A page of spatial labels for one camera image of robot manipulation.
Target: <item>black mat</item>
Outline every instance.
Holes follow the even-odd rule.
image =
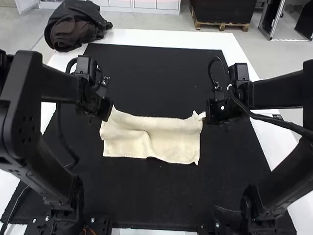
[[[187,118],[204,111],[212,96],[208,62],[224,57],[218,50],[194,50],[90,44],[93,56],[111,77],[109,96],[117,109],[138,116]],[[221,65],[213,76],[227,84]],[[66,164],[67,153],[55,133],[55,116],[44,138]],[[238,210],[248,183],[265,177],[269,166],[249,119],[228,126],[204,126],[199,165],[168,164],[154,158],[105,158],[100,121],[77,116],[72,105],[62,107],[65,136],[81,157],[74,169],[85,187],[85,211],[101,212],[116,227],[195,231],[212,219],[214,205]],[[2,216],[7,218],[20,184]],[[45,215],[48,207],[33,191],[13,216],[14,223]],[[289,215],[279,224],[295,232]]]

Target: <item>cream towel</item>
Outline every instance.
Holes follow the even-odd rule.
[[[194,111],[187,119],[137,117],[112,108],[102,122],[103,156],[155,157],[169,163],[198,165],[202,121]]]

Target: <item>black case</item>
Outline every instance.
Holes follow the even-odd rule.
[[[248,24],[257,0],[190,1],[200,22]]]

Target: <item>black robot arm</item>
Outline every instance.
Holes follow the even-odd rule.
[[[84,208],[82,182],[63,167],[43,140],[41,101],[75,104],[78,113],[107,120],[112,109],[105,96],[107,80],[96,62],[85,56],[72,61],[71,65],[77,66],[70,75],[43,65],[37,52],[0,54],[0,168],[39,193],[51,206],[54,221],[60,216],[63,222],[67,220],[58,224],[65,234],[79,234]]]
[[[240,234],[279,234],[276,219],[285,214],[290,204],[313,190],[313,60],[304,62],[301,71],[256,82],[249,80],[247,64],[235,64],[228,73],[229,96],[208,100],[207,123],[223,123],[248,115],[291,129],[302,138],[268,177],[245,189],[239,226],[229,221],[234,219],[233,212],[216,207],[216,223],[221,223],[215,227],[216,234],[227,234],[229,230]],[[299,107],[303,108],[303,127],[250,111]]]

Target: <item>brown cloth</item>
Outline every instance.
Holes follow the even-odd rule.
[[[65,0],[51,15],[45,28],[45,41],[60,52],[81,47],[83,43],[103,39],[113,27],[103,19],[100,7],[91,1]]]

